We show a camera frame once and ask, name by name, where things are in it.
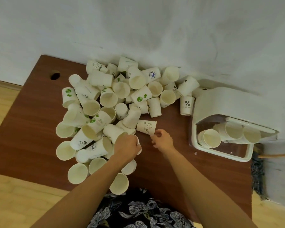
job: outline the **floral dress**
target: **floral dress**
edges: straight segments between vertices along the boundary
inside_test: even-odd
[[[106,194],[87,228],[194,228],[172,207],[165,208],[146,189]]]

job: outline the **forearm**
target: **forearm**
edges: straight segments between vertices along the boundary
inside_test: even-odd
[[[204,228],[257,227],[223,191],[178,151],[166,154]]]
[[[68,193],[32,227],[87,227],[103,196],[122,167],[120,160],[113,155],[102,168]]]

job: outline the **wooden table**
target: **wooden table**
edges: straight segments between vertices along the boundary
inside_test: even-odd
[[[60,77],[51,80],[53,73],[60,73]],[[61,90],[70,86],[68,77],[74,73],[87,78],[85,65],[45,55],[39,58],[0,126],[0,174],[69,191],[75,187],[67,179],[75,159],[61,161],[55,154],[56,147],[68,140],[57,137],[55,127],[67,111],[62,107]],[[142,119],[151,120],[146,114]],[[190,117],[180,115],[179,101],[162,109],[162,116],[156,120],[157,128],[171,134],[176,149],[251,217],[250,162],[236,162],[190,147]],[[198,221],[169,163],[153,148],[147,134],[136,135],[143,152],[135,158],[137,169],[129,175],[130,186],[149,189],[155,199]]]

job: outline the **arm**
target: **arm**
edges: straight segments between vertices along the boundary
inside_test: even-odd
[[[174,148],[165,130],[156,130],[151,139],[170,162],[204,228],[257,228],[236,203]]]
[[[118,138],[110,160],[54,205],[32,228],[86,228],[116,175],[140,149],[136,136]]]

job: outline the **baseboard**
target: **baseboard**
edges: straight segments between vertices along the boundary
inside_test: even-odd
[[[22,86],[20,86],[20,85],[8,83],[5,81],[0,81],[0,87],[12,89],[12,90],[17,90],[17,91],[20,91],[22,88]]]

